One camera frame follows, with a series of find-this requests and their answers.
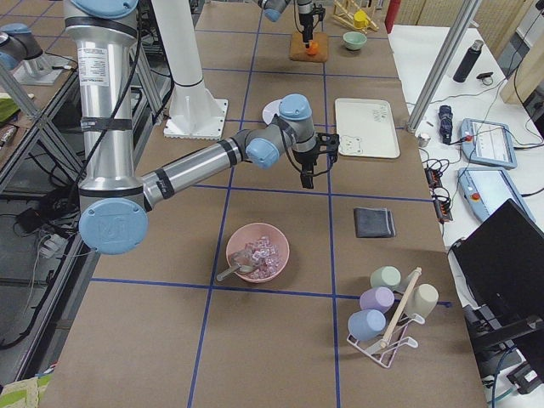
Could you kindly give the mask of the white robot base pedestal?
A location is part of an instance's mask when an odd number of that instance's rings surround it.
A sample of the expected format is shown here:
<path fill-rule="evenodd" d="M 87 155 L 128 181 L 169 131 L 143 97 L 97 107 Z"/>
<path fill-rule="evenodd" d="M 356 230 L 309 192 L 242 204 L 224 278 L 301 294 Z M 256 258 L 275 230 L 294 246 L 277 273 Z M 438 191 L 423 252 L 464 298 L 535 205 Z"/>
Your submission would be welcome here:
<path fill-rule="evenodd" d="M 174 85 L 164 134 L 179 139 L 220 139 L 228 101 L 214 98 L 205 84 L 190 3 L 155 0 L 152 7 Z"/>

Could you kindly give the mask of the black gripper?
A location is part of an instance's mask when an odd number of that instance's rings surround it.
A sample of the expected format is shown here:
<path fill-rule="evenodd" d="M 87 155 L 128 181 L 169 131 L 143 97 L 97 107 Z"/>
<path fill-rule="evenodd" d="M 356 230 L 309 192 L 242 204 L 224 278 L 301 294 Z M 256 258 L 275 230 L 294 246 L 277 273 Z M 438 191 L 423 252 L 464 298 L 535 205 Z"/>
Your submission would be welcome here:
<path fill-rule="evenodd" d="M 295 160 L 298 163 L 297 171 L 300 173 L 301 184 L 305 189 L 314 187 L 316 148 L 315 145 L 306 151 L 295 151 Z"/>
<path fill-rule="evenodd" d="M 310 36 L 313 32 L 314 17 L 313 17 L 313 1 L 312 0 L 297 0 L 297 12 L 299 23 L 302 26 L 303 44 L 309 46 Z"/>

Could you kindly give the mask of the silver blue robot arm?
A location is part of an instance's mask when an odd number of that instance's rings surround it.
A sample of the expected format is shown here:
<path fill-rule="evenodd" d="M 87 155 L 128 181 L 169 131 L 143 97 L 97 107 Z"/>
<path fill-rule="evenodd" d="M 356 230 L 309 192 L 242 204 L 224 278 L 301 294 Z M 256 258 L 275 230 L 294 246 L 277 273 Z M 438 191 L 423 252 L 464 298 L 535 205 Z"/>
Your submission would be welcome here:
<path fill-rule="evenodd" d="M 65 28 L 77 45 L 82 131 L 87 162 L 78 186 L 85 244 L 103 254 L 133 250 L 148 229 L 147 212 L 159 201 L 240 162 L 261 168 L 288 154 L 305 188 L 313 185 L 318 136 L 308 100 L 290 94 L 263 129 L 243 130 L 144 176 L 133 162 L 128 94 L 140 49 L 135 1 L 67 1 Z"/>
<path fill-rule="evenodd" d="M 272 22 L 276 22 L 282 16 L 290 3 L 290 0 L 257 1 L 257 5 L 263 10 L 264 16 Z M 313 40 L 315 4 L 310 0 L 296 0 L 295 10 L 298 15 L 298 23 L 302 28 L 300 33 L 302 35 L 303 44 L 305 48 L 309 48 L 310 43 Z"/>

